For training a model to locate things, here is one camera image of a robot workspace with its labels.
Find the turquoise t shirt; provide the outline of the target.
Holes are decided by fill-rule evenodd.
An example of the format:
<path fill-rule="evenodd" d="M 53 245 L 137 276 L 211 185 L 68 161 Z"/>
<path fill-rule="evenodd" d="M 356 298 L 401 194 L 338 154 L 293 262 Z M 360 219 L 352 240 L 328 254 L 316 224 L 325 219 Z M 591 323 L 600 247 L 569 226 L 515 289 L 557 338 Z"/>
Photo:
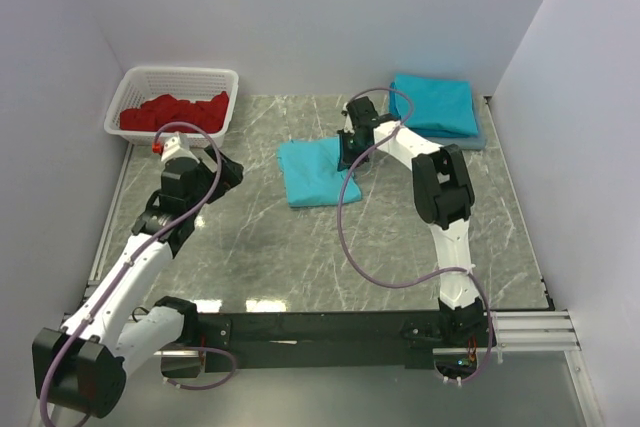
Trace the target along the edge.
<path fill-rule="evenodd" d="M 338 170 L 338 137 L 291 140 L 277 149 L 288 205 L 292 208 L 337 206 L 346 172 Z"/>

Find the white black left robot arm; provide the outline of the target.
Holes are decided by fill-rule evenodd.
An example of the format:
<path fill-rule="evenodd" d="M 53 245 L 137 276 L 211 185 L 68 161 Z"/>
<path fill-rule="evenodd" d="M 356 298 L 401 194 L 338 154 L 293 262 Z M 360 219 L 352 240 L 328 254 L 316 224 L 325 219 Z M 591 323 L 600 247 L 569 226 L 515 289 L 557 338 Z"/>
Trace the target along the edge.
<path fill-rule="evenodd" d="M 243 180 L 243 167 L 213 147 L 206 150 L 214 170 L 181 148 L 165 152 L 160 187 L 134 222 L 116 264 L 83 305 L 57 329 L 42 329 L 32 344 L 34 381 L 41 421 L 50 426 L 52 405 L 80 412 L 85 420 L 108 415 L 121 398 L 128 377 L 156 352 L 173 344 L 225 357 L 207 347 L 197 306 L 165 296 L 138 322 L 129 318 L 159 272 L 170 265 L 195 230 L 201 208 Z"/>

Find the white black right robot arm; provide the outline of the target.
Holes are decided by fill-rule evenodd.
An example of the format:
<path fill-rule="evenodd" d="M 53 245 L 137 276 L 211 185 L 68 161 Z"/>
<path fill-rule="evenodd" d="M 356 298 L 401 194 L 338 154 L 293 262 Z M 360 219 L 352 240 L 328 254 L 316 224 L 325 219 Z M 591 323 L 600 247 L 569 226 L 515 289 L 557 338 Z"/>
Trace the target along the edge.
<path fill-rule="evenodd" d="M 378 114 L 366 96 L 347 102 L 342 114 L 345 127 L 338 131 L 338 169 L 346 177 L 338 197 L 337 226 L 342 226 L 346 187 L 355 169 L 378 150 L 411 172 L 414 206 L 430 229 L 437 256 L 437 269 L 415 281 L 390 284 L 365 272 L 360 275 L 389 289 L 413 287 L 437 277 L 438 336 L 452 346 L 466 345 L 491 328 L 491 316 L 486 313 L 486 296 L 473 276 L 469 221 L 475 193 L 461 149 L 428 141 L 393 115 Z"/>

